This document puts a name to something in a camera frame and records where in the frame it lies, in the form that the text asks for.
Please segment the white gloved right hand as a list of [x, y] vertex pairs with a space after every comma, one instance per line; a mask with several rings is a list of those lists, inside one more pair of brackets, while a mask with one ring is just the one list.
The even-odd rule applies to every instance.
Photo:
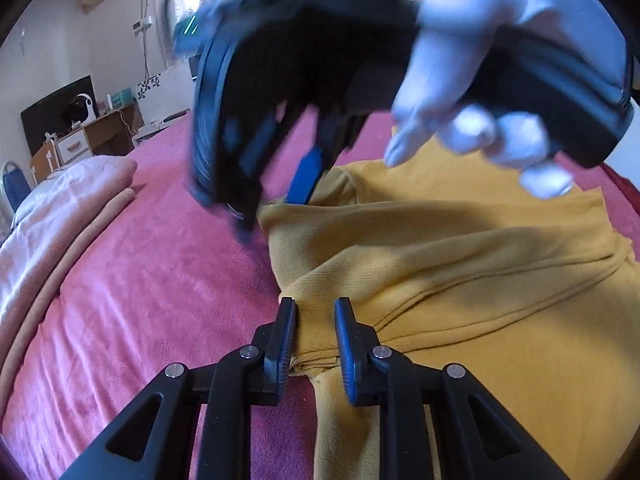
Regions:
[[542, 119], [526, 112], [495, 117], [461, 104], [492, 37], [514, 26], [581, 56], [606, 82], [624, 82], [626, 41], [599, 0], [422, 0], [420, 30], [392, 113], [397, 131], [387, 166], [408, 162], [431, 138], [450, 152], [482, 153], [494, 165], [520, 173], [538, 198], [570, 192], [573, 177], [550, 158]]

